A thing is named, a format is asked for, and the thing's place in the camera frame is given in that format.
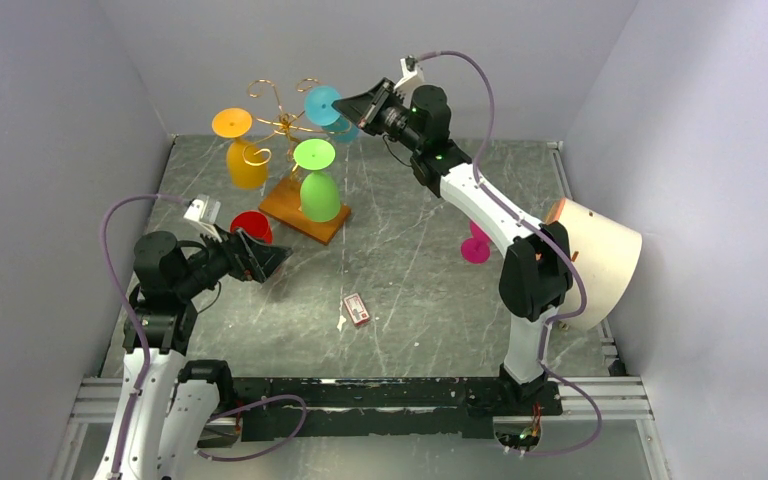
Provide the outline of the red plastic wine glass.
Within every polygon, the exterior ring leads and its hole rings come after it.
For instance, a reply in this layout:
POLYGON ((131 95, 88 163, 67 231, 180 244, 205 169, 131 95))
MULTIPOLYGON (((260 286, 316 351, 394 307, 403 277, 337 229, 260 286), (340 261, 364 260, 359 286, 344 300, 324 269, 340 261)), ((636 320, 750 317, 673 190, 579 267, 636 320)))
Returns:
POLYGON ((266 244, 273 242, 269 219, 260 211, 249 210, 238 214, 230 223, 230 231, 243 230, 252 238, 266 244))

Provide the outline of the blue plastic wine glass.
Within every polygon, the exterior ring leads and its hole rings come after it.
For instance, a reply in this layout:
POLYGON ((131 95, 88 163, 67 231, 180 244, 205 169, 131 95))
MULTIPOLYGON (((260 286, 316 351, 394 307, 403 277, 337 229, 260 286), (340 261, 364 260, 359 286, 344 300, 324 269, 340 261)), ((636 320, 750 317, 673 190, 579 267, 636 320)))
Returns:
POLYGON ((307 119, 321 127, 331 140, 345 144, 352 142, 359 130, 333 107, 333 103, 340 98, 341 95, 334 87, 317 86, 308 91, 304 99, 304 110, 307 119))

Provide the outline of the green plastic wine glass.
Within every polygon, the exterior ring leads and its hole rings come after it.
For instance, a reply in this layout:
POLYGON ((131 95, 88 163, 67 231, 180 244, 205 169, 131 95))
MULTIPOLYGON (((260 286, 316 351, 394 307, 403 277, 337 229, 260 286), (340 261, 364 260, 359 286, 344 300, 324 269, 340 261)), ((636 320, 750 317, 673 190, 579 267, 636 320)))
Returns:
POLYGON ((313 222, 329 222, 341 209, 337 184, 326 172, 335 158, 335 148, 319 138, 302 141, 293 152, 295 163, 306 172, 300 187, 300 208, 313 222))

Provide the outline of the orange plastic wine glass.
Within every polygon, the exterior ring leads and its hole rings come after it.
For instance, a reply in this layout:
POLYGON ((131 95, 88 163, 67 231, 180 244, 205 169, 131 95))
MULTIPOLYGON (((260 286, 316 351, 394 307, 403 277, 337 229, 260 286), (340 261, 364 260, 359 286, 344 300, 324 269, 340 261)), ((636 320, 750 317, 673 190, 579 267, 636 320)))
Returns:
POLYGON ((252 115, 238 107, 221 110, 211 123, 218 137, 231 140, 226 152, 231 183, 246 190, 260 188, 268 178, 266 152, 244 138, 252 124, 252 115))

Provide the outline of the pink plastic wine glass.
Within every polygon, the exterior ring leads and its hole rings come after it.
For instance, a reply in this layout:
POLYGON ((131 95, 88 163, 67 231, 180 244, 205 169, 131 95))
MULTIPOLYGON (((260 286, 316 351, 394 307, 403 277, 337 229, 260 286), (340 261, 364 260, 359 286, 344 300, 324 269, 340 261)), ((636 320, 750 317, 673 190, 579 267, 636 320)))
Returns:
POLYGON ((460 247, 461 256, 472 264, 485 263, 491 254, 490 237, 473 221, 469 222, 471 236, 460 247))

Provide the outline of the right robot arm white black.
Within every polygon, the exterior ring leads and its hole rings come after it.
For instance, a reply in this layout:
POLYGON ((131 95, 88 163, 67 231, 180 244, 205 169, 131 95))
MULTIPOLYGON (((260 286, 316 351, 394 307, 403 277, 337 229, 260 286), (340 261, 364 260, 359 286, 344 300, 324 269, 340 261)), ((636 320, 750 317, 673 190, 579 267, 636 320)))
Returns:
POLYGON ((502 406, 522 414, 538 399, 533 383, 543 377, 542 327, 557 313, 573 276, 566 228, 545 224, 519 209, 485 178, 450 138, 451 109, 444 90, 422 85, 405 103, 388 79, 366 93, 333 101, 333 108, 359 130, 382 135, 411 152, 417 181, 464 213, 503 255, 499 295, 511 314, 510 340, 502 367, 511 378, 499 391, 502 406))

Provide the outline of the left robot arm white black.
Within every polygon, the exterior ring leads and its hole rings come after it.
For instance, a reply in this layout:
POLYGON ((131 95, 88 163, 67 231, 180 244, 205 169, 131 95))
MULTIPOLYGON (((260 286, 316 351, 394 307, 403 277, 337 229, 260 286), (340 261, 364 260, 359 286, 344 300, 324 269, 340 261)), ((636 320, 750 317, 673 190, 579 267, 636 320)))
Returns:
POLYGON ((226 361, 187 357, 198 319, 193 300, 225 277, 264 283, 292 253, 243 230, 198 241, 155 231, 138 240, 122 389, 96 478, 183 477, 211 415, 228 413, 237 400, 226 361))

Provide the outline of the small red white card box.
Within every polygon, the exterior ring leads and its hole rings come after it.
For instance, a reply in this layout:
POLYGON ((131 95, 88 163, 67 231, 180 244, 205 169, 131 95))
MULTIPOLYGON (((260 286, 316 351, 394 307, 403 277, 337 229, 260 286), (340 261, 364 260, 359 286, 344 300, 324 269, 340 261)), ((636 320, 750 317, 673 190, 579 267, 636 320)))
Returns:
POLYGON ((346 296, 343 299, 343 305, 355 327, 365 325, 371 320, 366 304, 358 293, 346 296))

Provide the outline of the cream drum-shaped toy box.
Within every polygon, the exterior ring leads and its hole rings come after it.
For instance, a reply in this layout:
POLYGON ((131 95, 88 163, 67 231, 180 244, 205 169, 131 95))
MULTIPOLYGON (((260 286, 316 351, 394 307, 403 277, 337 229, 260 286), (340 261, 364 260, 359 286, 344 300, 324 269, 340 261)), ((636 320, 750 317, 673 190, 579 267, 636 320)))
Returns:
POLYGON ((568 198, 552 206, 547 221, 566 228, 571 260, 587 293, 584 311, 564 323, 571 329, 590 330, 625 293, 639 262, 642 235, 568 198))

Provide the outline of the aluminium frame rail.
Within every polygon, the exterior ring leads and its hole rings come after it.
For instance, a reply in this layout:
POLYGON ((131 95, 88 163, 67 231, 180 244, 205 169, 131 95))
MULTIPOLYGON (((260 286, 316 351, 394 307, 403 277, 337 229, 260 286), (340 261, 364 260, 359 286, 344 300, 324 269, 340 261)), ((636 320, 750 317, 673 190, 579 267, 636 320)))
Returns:
POLYGON ((83 384, 73 417, 159 429, 203 423, 214 407, 212 421, 228 424, 245 404, 248 438, 259 422, 305 436, 476 436, 494 419, 650 417, 640 380, 602 366, 516 400, 501 366, 514 345, 498 293, 501 251, 481 265, 465 261, 466 217, 418 188, 380 141, 340 147, 332 173, 352 211, 329 245, 281 227, 275 240, 292 253, 267 282, 227 277, 197 300, 188 355, 229 365, 229 400, 203 380, 179 385, 184 360, 171 353, 155 357, 142 397, 131 401, 142 360, 126 362, 115 341, 104 377, 83 384))

